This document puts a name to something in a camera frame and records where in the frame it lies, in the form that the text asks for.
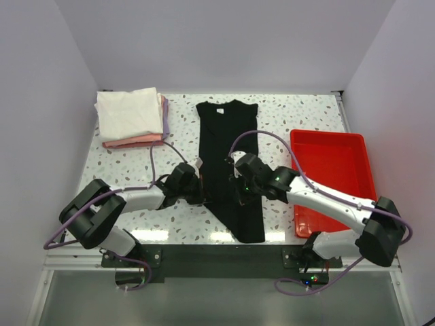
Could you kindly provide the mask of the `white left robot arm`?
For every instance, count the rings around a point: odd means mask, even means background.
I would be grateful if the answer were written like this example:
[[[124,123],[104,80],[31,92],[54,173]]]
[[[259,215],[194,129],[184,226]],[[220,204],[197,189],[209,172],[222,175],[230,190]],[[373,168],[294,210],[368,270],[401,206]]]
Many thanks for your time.
[[[194,165],[182,162],[171,174],[145,186],[116,189],[95,179],[63,209],[59,220],[85,249],[111,251],[125,266],[134,266],[141,258],[139,241],[115,226],[119,216],[159,211],[178,200],[188,204],[205,201],[199,169]]]

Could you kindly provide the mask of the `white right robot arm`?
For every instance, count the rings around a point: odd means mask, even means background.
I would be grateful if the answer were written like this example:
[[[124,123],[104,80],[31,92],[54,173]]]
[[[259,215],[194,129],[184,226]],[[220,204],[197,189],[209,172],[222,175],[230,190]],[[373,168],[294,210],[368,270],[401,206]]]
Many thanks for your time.
[[[302,246],[307,265],[317,267],[332,258],[356,255],[381,267],[392,265],[406,226],[390,199],[373,202],[353,197],[292,168],[271,169],[252,153],[236,151],[228,161],[234,168],[230,182],[240,204],[265,197],[311,209],[347,226],[344,231],[312,233]]]

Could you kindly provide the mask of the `purple folded t shirt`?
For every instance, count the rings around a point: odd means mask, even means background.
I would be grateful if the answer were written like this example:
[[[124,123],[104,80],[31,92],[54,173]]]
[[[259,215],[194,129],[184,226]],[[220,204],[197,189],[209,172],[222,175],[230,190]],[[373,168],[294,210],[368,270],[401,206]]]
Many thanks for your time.
[[[165,99],[164,102],[163,102],[163,117],[162,117],[162,122],[163,122],[163,134],[162,134],[162,138],[166,139],[170,135],[170,130],[169,130],[169,102],[168,102],[167,99]]]

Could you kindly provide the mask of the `red plastic bin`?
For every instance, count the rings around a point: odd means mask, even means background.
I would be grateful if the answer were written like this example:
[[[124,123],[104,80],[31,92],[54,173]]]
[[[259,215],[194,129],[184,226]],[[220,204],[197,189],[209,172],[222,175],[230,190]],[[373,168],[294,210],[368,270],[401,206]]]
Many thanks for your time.
[[[308,178],[346,194],[377,200],[362,135],[292,130],[290,145]]]

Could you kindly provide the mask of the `white folded t shirt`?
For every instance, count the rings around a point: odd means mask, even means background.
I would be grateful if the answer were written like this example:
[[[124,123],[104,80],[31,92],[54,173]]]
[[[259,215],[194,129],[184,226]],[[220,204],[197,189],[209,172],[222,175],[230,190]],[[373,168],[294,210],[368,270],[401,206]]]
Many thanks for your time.
[[[131,92],[98,91],[94,108],[103,142],[163,132],[161,97],[155,87]]]

